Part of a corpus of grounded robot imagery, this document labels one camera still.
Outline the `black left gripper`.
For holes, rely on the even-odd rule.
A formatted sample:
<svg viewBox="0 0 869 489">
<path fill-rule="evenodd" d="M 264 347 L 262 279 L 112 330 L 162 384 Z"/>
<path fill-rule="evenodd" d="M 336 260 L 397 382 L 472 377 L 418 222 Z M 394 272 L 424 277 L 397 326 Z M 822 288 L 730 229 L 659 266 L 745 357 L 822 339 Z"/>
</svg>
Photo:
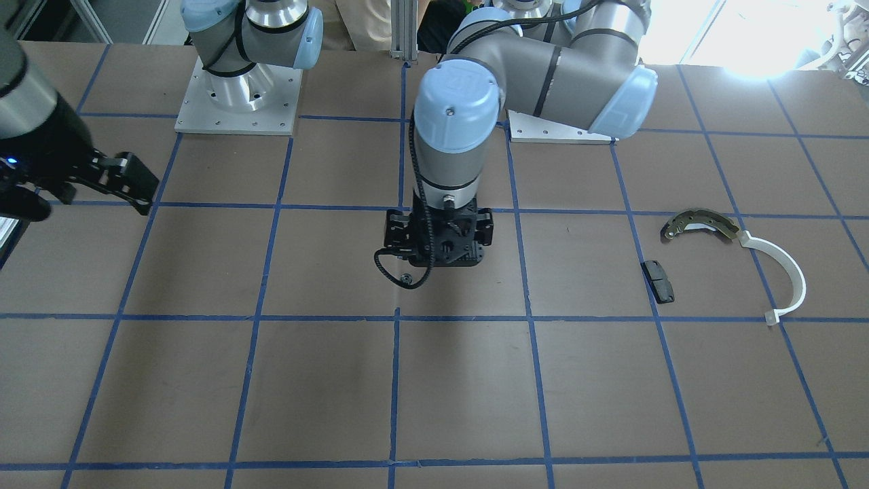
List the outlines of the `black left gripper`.
<svg viewBox="0 0 869 489">
<path fill-rule="evenodd" d="M 387 211 L 383 247 L 388 254 L 409 261 L 411 266 L 428 266 L 428 233 L 422 204 L 412 213 Z M 472 267 L 481 263 L 484 248 L 492 243 L 494 218 L 491 208 L 467 204 L 452 214 L 428 208 L 432 219 L 435 267 Z"/>
</svg>

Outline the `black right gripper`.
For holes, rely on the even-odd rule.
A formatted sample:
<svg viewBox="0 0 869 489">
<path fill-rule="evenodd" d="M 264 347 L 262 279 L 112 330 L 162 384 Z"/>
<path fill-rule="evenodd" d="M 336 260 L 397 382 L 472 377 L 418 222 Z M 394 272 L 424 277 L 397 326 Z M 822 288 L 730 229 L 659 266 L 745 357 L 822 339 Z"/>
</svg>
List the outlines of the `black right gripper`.
<svg viewBox="0 0 869 489">
<path fill-rule="evenodd" d="M 160 179 L 132 152 L 107 157 L 96 152 L 90 131 L 63 96 L 46 121 L 17 137 L 2 139 L 1 215 L 8 219 L 43 221 L 52 207 L 25 188 L 33 183 L 63 204 L 71 204 L 75 179 L 85 166 L 85 186 L 118 197 L 139 215 L 154 204 Z"/>
</svg>

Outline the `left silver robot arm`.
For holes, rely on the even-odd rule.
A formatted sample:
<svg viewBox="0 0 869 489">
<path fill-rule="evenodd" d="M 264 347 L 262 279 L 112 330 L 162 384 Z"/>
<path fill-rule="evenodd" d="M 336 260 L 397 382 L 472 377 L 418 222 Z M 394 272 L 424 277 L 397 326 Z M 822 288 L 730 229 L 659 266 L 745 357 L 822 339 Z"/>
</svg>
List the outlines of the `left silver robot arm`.
<svg viewBox="0 0 869 489">
<path fill-rule="evenodd" d="M 381 255 L 474 266 L 494 219 L 476 202 L 504 109 L 624 139 L 642 126 L 657 75 L 639 62 L 648 1 L 505 1 L 473 10 L 421 80 L 409 124 L 415 195 L 388 211 Z"/>
</svg>

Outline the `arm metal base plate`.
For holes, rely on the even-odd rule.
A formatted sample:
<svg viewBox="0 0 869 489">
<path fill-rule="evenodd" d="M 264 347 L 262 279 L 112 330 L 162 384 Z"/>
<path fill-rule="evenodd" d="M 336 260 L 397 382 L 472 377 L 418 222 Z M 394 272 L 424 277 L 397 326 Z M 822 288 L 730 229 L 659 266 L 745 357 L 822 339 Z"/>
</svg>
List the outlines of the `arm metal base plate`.
<svg viewBox="0 0 869 489">
<path fill-rule="evenodd" d="M 508 110 L 510 137 L 520 143 L 571 143 L 572 145 L 609 145 L 614 137 L 599 135 L 570 125 L 543 120 L 533 115 Z"/>
<path fill-rule="evenodd" d="M 237 77 L 217 77 L 198 60 L 174 129 L 186 134 L 290 137 L 303 74 L 301 69 L 257 64 Z"/>
</svg>

